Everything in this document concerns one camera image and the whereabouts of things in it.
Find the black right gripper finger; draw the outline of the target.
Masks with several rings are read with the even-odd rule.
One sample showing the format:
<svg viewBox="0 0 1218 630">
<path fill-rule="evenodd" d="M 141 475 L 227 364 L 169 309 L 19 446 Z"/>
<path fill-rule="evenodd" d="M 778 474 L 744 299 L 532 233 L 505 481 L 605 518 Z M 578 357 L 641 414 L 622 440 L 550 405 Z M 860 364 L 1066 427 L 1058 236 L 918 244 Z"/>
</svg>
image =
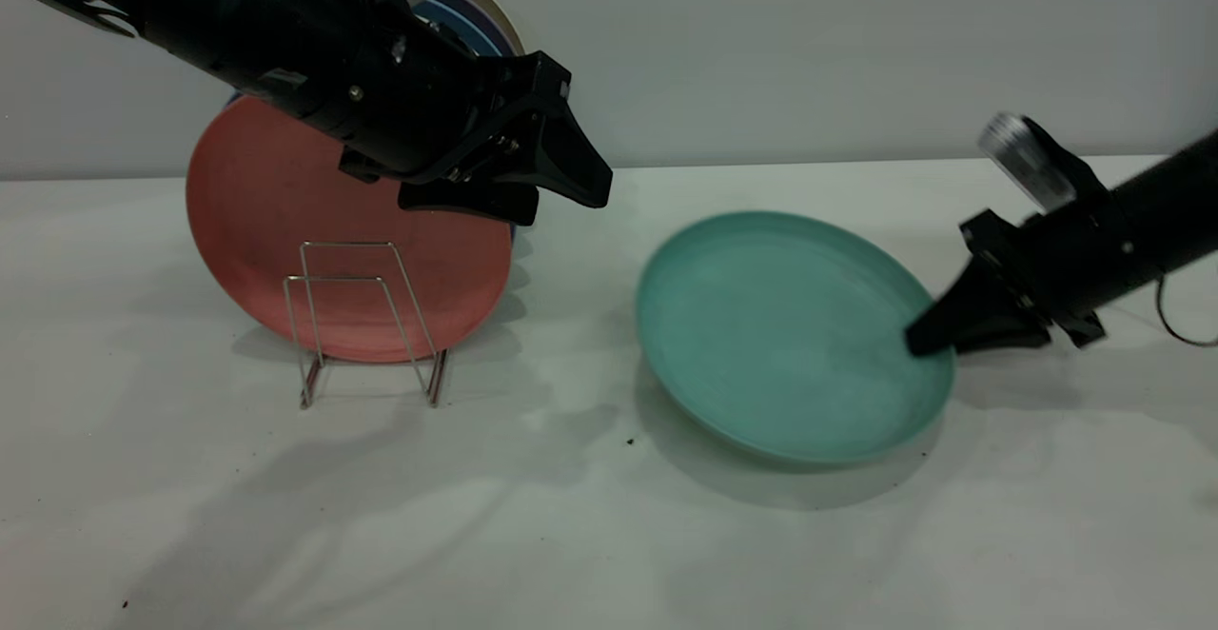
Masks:
<svg viewBox="0 0 1218 630">
<path fill-rule="evenodd" d="M 984 260 L 970 260 L 952 288 L 906 327 L 905 342 L 915 357 L 955 351 L 961 331 L 983 320 L 1026 322 L 1026 310 L 999 271 Z"/>
<path fill-rule="evenodd" d="M 1037 320 L 983 320 L 961 331 L 955 351 L 974 355 L 1005 349 L 1041 349 L 1047 344 L 1051 344 L 1051 335 Z"/>
</svg>

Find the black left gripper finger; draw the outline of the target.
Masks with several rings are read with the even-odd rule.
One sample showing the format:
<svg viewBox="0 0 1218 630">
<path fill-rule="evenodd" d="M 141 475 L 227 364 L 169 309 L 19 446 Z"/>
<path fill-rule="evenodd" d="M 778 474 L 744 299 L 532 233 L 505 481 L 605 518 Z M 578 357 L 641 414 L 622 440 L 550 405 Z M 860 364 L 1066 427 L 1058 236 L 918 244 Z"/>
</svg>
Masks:
<svg viewBox="0 0 1218 630">
<path fill-rule="evenodd" d="M 566 104 L 525 102 L 521 119 L 525 180 L 583 207 L 604 208 L 614 173 L 572 110 Z"/>
<path fill-rule="evenodd" d="M 519 183 L 436 179 L 421 185 L 403 183 L 400 186 L 401 210 L 442 210 L 514 225 L 532 225 L 538 204 L 537 188 Z"/>
</svg>

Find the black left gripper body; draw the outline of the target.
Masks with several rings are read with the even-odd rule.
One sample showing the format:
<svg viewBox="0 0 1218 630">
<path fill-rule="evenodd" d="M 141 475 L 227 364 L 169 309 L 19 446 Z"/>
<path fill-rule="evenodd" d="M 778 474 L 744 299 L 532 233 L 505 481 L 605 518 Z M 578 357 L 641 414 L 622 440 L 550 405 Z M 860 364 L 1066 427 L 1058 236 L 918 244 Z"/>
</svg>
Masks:
<svg viewBox="0 0 1218 630">
<path fill-rule="evenodd" d="M 356 126 L 343 136 L 340 171 L 426 185 L 449 175 L 464 158 L 524 112 L 561 112 L 572 76 L 543 52 L 481 57 L 437 30 L 396 37 L 384 72 L 386 91 L 363 89 Z"/>
</svg>

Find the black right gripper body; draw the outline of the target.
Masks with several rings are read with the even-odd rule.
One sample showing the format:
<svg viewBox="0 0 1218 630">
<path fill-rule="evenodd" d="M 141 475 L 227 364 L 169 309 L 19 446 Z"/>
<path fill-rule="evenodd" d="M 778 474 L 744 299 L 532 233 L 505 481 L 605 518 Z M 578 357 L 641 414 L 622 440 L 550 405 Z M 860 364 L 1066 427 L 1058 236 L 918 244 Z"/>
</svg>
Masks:
<svg viewBox="0 0 1218 630">
<path fill-rule="evenodd" d="M 960 227 L 972 260 L 984 260 L 1015 292 L 1026 322 L 1058 327 L 1078 349 L 1105 339 L 1099 286 L 1110 275 L 1110 211 L 1057 210 L 1015 225 L 984 210 Z"/>
</svg>

